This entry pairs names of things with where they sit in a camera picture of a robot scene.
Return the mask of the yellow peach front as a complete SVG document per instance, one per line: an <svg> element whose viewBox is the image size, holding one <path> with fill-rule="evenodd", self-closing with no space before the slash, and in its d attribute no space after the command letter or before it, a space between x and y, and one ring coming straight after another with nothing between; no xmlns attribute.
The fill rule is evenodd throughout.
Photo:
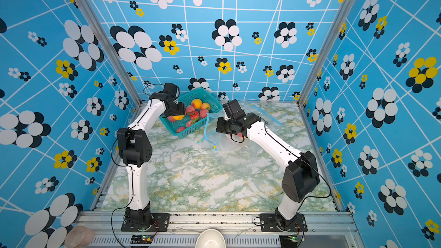
<svg viewBox="0 0 441 248"><path fill-rule="evenodd" d="M184 117L185 115L180 115L180 116L173 116L172 118L176 121L181 121Z"/></svg>

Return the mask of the clear zip bag blue zipper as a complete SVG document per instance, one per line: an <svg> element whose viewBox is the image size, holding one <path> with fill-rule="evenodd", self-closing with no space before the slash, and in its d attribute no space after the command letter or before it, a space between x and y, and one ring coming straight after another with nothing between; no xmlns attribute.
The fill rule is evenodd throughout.
<svg viewBox="0 0 441 248"><path fill-rule="evenodd" d="M253 114L261 118L262 122L269 124L278 130L282 127L282 123L272 116L269 112L257 107ZM228 123L228 117L225 117L223 111L219 113L208 113L206 121L203 123L203 136L197 141L197 144L208 142L215 151L218 150L218 142L221 137L225 136L233 142L244 142L246 137L242 134L243 128L232 129L231 123Z"/></svg>

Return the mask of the teal plastic mesh basket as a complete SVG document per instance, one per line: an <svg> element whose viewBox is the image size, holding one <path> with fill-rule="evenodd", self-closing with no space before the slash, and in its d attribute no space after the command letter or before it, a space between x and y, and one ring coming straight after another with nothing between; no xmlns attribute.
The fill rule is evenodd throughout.
<svg viewBox="0 0 441 248"><path fill-rule="evenodd" d="M200 99L203 102L202 107L199 110L191 105L191 102L194 99ZM187 94L180 95L178 102L184 103L186 108L185 117L181 121L174 120L172 118L173 116L168 118L161 117L160 119L169 132L179 138L184 138L203 127L203 123L206 121L208 113L215 114L223 110L220 102L203 88L197 88Z"/></svg>

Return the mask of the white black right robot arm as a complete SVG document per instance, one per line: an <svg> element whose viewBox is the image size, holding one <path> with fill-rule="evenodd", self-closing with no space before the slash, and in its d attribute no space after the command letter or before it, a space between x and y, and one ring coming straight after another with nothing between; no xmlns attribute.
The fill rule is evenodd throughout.
<svg viewBox="0 0 441 248"><path fill-rule="evenodd" d="M320 183L315 155L290 146L253 113L240 119L218 118L216 132L229 136L241 134L244 141L253 141L280 165L284 172L281 182L284 196L274 212L275 221L280 230L290 230L303 202Z"/></svg>

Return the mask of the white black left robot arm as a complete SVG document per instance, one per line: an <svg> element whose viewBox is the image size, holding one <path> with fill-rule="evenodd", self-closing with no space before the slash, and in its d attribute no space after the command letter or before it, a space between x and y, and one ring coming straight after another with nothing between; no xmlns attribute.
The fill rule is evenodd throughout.
<svg viewBox="0 0 441 248"><path fill-rule="evenodd" d="M148 134L161 117L185 114L185 106L178 102L177 87L153 93L146 106L126 128L117 132L118 155L129 179L129 203L125 207L122 231L159 231L160 225L151 214L147 193L147 163L153 154Z"/></svg>

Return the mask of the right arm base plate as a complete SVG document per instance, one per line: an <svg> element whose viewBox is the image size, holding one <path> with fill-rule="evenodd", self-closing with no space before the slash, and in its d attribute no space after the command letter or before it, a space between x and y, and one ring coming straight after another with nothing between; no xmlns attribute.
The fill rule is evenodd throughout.
<svg viewBox="0 0 441 248"><path fill-rule="evenodd" d="M306 233L308 227L303 214L285 220L280 214L260 214L260 227L264 233Z"/></svg>

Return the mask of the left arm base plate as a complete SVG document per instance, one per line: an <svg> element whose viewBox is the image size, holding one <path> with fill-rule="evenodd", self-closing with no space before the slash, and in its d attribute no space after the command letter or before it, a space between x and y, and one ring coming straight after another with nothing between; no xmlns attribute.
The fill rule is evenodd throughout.
<svg viewBox="0 0 441 248"><path fill-rule="evenodd" d="M170 223L169 213L150 214L144 216L135 214L133 217L125 217L121 231L127 232L166 232Z"/></svg>

